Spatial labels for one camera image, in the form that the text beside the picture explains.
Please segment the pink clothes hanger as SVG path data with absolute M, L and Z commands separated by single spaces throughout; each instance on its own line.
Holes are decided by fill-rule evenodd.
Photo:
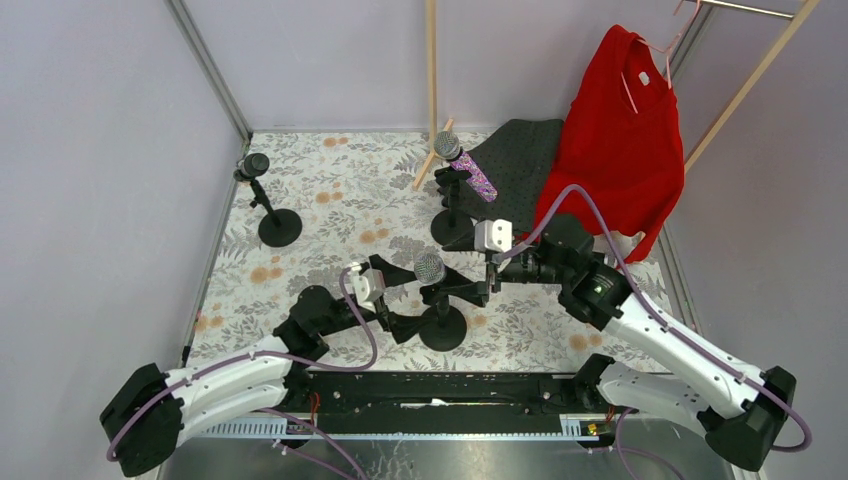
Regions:
M 679 45 L 679 44 L 680 44 L 680 42 L 682 41 L 682 37 L 683 37 L 683 35 L 687 32 L 687 30 L 689 29 L 689 27 L 693 24 L 694 20 L 696 19 L 697 15 L 698 15 L 698 13 L 699 13 L 699 11 L 700 11 L 700 9 L 701 9 L 701 5 L 702 5 L 702 1 L 701 1 L 701 0 L 695 0 L 695 1 L 694 1 L 694 3 L 695 3 L 695 7 L 694 7 L 694 9 L 693 9 L 693 11 L 692 11 L 691 16 L 690 16 L 690 17 L 688 18 L 688 20 L 687 20 L 687 21 L 683 24 L 683 26 L 681 27 L 681 29 L 677 32 L 677 34 L 673 37 L 673 39 L 669 42 L 669 44 L 668 44 L 666 47 L 664 47 L 664 48 L 659 48 L 659 47 L 654 46 L 654 45 L 652 45 L 651 43 L 647 42 L 647 41 L 646 41 L 644 38 L 642 38 L 642 37 L 638 37 L 638 38 L 637 38 L 637 40 L 638 40 L 640 43 L 642 43 L 643 45 L 645 45 L 645 46 L 646 46 L 646 47 L 647 47 L 650 51 L 657 52 L 657 53 L 659 53 L 659 54 L 661 54 L 661 55 L 663 56 L 664 61 L 665 61 L 664 78 L 665 78 L 665 81 L 666 81 L 666 83 L 667 83 L 667 86 L 668 86 L 668 90 L 669 90 L 669 91 L 671 91 L 671 90 L 673 89 L 672 68 L 671 68 L 671 56 L 672 56 L 672 54 L 676 51 L 676 49 L 677 49 L 678 45 Z M 636 103 L 635 103 L 635 101 L 634 101 L 634 98 L 633 98 L 633 96 L 632 96 L 632 93 L 631 93 L 631 91 L 630 91 L 630 87 L 629 87 L 629 85 L 628 85 L 628 82 L 627 82 L 627 79 L 626 79 L 626 77 L 625 77 L 625 74 L 624 74 L 624 73 L 621 73 L 621 74 L 620 74 L 620 78 L 621 78 L 622 87 L 623 87 L 623 89 L 624 89 L 624 91 L 625 91 L 625 93 L 626 93 L 626 95 L 627 95 L 627 98 L 628 98 L 628 101 L 629 101 L 629 103 L 630 103 L 630 106 L 631 106 L 631 108 L 632 108 L 633 112 L 634 112 L 635 114 L 638 114 L 638 113 L 639 113 L 639 110 L 638 110 L 638 108 L 637 108 L 637 105 L 636 105 Z

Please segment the black mic stand back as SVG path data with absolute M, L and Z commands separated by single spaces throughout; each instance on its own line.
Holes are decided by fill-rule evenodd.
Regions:
M 430 233 L 439 245 L 449 244 L 473 229 L 472 218 L 459 209 L 460 187 L 471 177 L 465 170 L 445 167 L 435 171 L 437 192 L 442 196 L 443 210 L 430 224 Z

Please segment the red t-shirt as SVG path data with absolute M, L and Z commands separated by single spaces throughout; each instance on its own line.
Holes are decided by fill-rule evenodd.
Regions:
M 677 98 L 641 37 L 612 26 L 592 57 L 538 198 L 540 223 L 561 191 L 581 186 L 606 227 L 640 235 L 625 261 L 643 261 L 685 185 Z

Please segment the wooden clothes rack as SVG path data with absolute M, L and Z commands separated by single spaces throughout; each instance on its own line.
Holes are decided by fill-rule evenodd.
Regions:
M 424 1 L 423 13 L 425 18 L 425 52 L 426 52 L 426 86 L 427 86 L 427 130 L 429 141 L 433 142 L 438 131 L 453 128 L 454 119 L 447 119 L 443 125 L 439 123 L 439 98 L 438 98 L 438 43 L 437 43 L 437 3 L 435 1 Z M 680 31 L 678 40 L 694 42 L 695 38 L 708 21 L 708 17 L 714 9 L 729 9 L 749 14 L 778 18 L 787 22 L 786 28 L 777 37 L 773 45 L 766 52 L 756 68 L 748 76 L 738 91 L 731 97 L 727 105 L 716 116 L 714 121 L 705 130 L 702 137 L 690 151 L 684 162 L 684 169 L 690 171 L 697 160 L 703 155 L 710 143 L 715 139 L 733 113 L 741 105 L 745 97 L 750 93 L 756 83 L 772 65 L 774 60 L 785 48 L 792 37 L 797 33 L 801 25 L 809 18 L 815 8 L 819 5 L 817 1 L 800 1 L 795 12 L 784 12 L 773 9 L 755 7 L 730 1 L 697 1 L 690 20 Z

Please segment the black mic stand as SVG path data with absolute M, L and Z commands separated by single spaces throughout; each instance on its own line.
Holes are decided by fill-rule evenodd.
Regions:
M 467 322 L 462 312 L 450 304 L 450 297 L 459 294 L 453 288 L 438 285 L 423 286 L 419 292 L 427 306 L 418 331 L 421 342 L 438 352 L 460 346 L 467 334 Z
M 250 181 L 242 181 L 235 174 L 237 165 L 233 172 L 233 177 L 238 182 L 247 183 L 251 188 L 254 197 L 250 202 L 250 206 L 252 208 L 262 206 L 266 212 L 257 227 L 257 234 L 260 241 L 272 248 L 282 248 L 294 243 L 302 233 L 303 223 L 301 217 L 291 209 L 274 208 L 267 192 L 259 181 L 261 176 Z
M 445 167 L 435 171 L 437 192 L 442 196 L 443 210 L 430 224 L 430 233 L 439 245 L 449 244 L 473 229 L 472 218 L 459 209 L 460 187 L 471 177 L 465 170 Z

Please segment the grey dotted cloth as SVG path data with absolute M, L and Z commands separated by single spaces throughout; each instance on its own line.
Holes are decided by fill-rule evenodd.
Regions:
M 561 119 L 512 119 L 472 148 L 470 157 L 498 196 L 486 202 L 463 184 L 458 195 L 459 210 L 477 220 L 508 220 L 514 231 L 531 232 L 537 202 L 556 159 L 563 125 Z

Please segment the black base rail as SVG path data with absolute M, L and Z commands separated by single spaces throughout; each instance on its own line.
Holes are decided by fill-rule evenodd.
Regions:
M 605 419 L 609 404 L 552 373 L 302 372 L 279 412 L 331 434 L 553 434 L 560 418 Z

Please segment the floral table mat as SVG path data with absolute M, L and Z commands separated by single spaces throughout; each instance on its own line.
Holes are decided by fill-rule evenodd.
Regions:
M 195 324 L 188 362 L 198 365 L 242 349 L 271 333 L 308 286 L 339 295 L 341 269 L 377 254 L 411 268 L 437 252 L 430 233 L 441 209 L 435 182 L 412 182 L 426 156 L 416 133 L 259 133 L 251 150 L 270 159 L 261 184 L 275 207 L 294 210 L 303 230 L 274 249 L 258 238 L 263 217 L 248 186 L 233 200 Z M 506 284 L 485 307 L 459 299 L 464 342 L 440 353 L 418 339 L 397 344 L 374 328 L 379 370 L 574 372 L 594 353 L 660 372 L 646 353 L 569 317 L 557 286 Z M 370 356 L 361 328 L 331 335 L 324 361 L 360 365 Z

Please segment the silver head black microphone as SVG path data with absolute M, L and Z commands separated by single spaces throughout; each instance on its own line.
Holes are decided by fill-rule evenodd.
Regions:
M 413 273 L 423 286 L 435 285 L 447 275 L 443 259 L 435 253 L 423 253 L 418 256 L 414 261 Z

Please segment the purple glitter microphone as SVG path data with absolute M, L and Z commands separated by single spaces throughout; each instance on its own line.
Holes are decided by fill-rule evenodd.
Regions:
M 484 202 L 491 203 L 497 199 L 497 189 L 470 154 L 462 148 L 456 134 L 448 130 L 438 132 L 433 140 L 433 150 L 454 170 L 470 174 L 466 182 Z

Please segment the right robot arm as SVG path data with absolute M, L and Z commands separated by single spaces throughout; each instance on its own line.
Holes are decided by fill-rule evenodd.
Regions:
M 570 214 L 557 214 L 539 240 L 516 256 L 506 220 L 485 220 L 444 245 L 444 250 L 485 256 L 485 285 L 550 284 L 567 314 L 650 355 L 671 377 L 644 374 L 594 354 L 574 376 L 586 404 L 648 413 L 702 437 L 723 460 L 760 470 L 777 451 L 797 386 L 780 366 L 767 370 L 722 350 L 664 312 L 624 274 L 594 252 L 594 238 Z

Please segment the black mic stand front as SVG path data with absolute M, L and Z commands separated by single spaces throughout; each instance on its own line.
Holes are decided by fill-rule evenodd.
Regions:
M 242 181 L 235 174 L 237 165 L 233 172 L 233 177 L 238 182 L 247 183 L 251 188 L 254 197 L 250 202 L 250 206 L 252 208 L 262 206 L 266 212 L 257 227 L 257 234 L 260 241 L 272 248 L 282 248 L 294 243 L 302 233 L 303 223 L 301 217 L 291 209 L 274 208 L 267 192 L 259 181 L 261 176 L 250 181 Z

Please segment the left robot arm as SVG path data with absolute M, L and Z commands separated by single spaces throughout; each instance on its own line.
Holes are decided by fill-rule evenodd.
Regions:
M 392 313 L 383 300 L 388 287 L 417 281 L 430 286 L 447 269 L 436 254 L 424 254 L 406 270 L 378 255 L 344 268 L 336 299 L 324 287 L 304 289 L 288 317 L 272 334 L 201 366 L 161 371 L 154 363 L 138 368 L 100 415 L 109 439 L 106 458 L 127 478 L 164 463 L 187 440 L 222 422 L 262 408 L 275 407 L 293 392 L 293 381 L 307 367 L 321 371 L 360 373 L 378 359 L 376 321 L 395 341 L 417 334 L 414 318 Z M 327 335 L 360 327 L 370 356 L 360 365 L 323 361 Z

